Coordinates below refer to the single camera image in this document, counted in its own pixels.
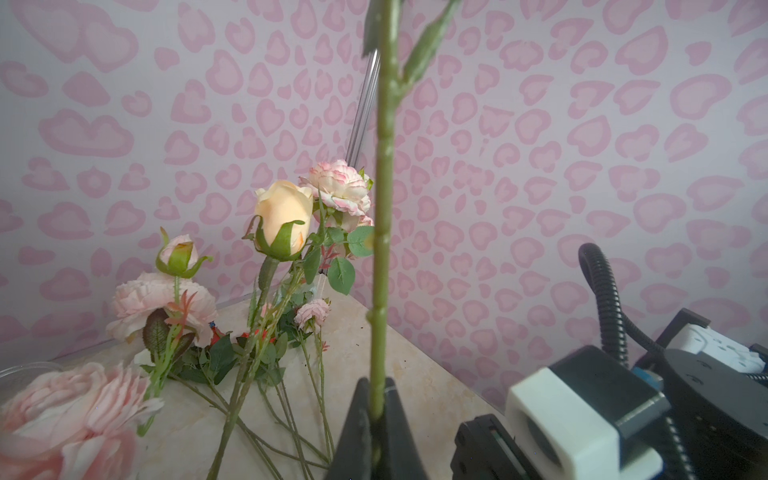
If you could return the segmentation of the peach rose stem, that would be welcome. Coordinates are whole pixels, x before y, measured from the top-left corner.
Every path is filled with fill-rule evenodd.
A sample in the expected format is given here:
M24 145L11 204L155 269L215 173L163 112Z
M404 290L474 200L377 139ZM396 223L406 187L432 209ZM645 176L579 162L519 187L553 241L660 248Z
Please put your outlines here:
M280 180L267 189L259 189L256 196L254 217L245 238L264 255L264 262L256 278L257 299L248 311L245 353L239 362L220 442L207 474L209 479L219 476L240 411L281 316L282 307L277 301L267 305L276 271L280 264L300 257L313 214L311 191L289 181Z

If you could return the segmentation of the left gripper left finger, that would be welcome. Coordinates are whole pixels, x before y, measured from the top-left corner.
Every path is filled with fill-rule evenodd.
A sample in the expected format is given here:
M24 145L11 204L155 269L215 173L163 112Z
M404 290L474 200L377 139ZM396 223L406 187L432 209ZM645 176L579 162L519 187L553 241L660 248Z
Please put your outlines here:
M343 424L334 459L326 480L370 480L372 433L368 415L370 382L360 378Z

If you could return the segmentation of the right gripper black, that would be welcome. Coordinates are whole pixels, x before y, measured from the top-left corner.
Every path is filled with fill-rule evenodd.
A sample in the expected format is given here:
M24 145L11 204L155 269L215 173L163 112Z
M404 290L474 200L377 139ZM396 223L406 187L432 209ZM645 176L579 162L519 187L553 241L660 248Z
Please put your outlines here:
M541 479L503 424L493 414L460 424L451 459L452 479Z

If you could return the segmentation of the striped pink peony branch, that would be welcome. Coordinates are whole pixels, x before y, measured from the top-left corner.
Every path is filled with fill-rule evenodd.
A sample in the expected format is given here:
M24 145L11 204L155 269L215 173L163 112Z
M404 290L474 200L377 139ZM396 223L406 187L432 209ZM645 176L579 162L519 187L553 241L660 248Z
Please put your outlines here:
M349 294L356 280L353 260L373 254L370 190L373 180L345 160L320 162L299 180L313 198L317 229L310 234L304 271L323 272L333 290Z

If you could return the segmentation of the pink peony flower stem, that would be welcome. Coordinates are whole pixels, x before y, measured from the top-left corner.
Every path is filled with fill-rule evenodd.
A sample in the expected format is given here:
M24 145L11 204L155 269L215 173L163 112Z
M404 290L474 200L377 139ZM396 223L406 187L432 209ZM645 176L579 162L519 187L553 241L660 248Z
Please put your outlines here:
M134 479L138 429L164 405L151 386L122 364L38 376L1 407L1 477Z

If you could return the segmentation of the small mixed roses spray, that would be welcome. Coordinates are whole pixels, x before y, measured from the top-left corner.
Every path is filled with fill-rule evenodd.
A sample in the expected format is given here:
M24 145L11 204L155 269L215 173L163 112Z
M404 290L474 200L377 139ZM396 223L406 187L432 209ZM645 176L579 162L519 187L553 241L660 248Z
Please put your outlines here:
M332 311L325 279L302 286L270 335L233 430L253 450L268 479L318 479L335 456L327 411L322 335ZM215 344L185 353L171 378L221 415L247 335L230 315L216 324Z

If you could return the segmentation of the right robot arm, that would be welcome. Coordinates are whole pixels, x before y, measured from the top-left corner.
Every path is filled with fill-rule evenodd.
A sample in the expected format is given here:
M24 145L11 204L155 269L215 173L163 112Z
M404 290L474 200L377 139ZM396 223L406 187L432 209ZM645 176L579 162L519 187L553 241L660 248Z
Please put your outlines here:
M763 479L766 350L687 309L648 363L622 367L595 346L508 392L503 418L463 423L456 479Z

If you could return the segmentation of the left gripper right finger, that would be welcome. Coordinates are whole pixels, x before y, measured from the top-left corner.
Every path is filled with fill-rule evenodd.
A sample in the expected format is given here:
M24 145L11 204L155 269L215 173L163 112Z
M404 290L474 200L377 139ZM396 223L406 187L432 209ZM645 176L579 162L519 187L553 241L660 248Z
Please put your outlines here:
M427 480L396 383L391 377L386 378L384 394L382 478Z

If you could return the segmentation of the clear glass cylinder vase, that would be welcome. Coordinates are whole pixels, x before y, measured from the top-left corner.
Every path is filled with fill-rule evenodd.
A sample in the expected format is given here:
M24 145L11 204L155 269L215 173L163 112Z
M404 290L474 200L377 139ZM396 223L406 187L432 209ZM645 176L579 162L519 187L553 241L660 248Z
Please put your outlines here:
M2 369L0 372L0 402L6 403L43 374L62 372L54 362L31 362Z

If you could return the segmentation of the large red rose stem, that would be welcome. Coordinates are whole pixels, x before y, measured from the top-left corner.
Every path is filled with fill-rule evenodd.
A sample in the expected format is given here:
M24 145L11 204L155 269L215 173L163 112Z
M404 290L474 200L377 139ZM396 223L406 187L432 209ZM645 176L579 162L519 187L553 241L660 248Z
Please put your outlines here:
M423 78L459 9L459 1L447 1L440 14L420 34L407 60L399 61L401 1L372 1L364 30L363 52L379 56L377 82L376 173L374 200L374 272L370 360L369 417L376 423L385 413L386 329L389 303L390 246L393 208L395 119L402 100Z

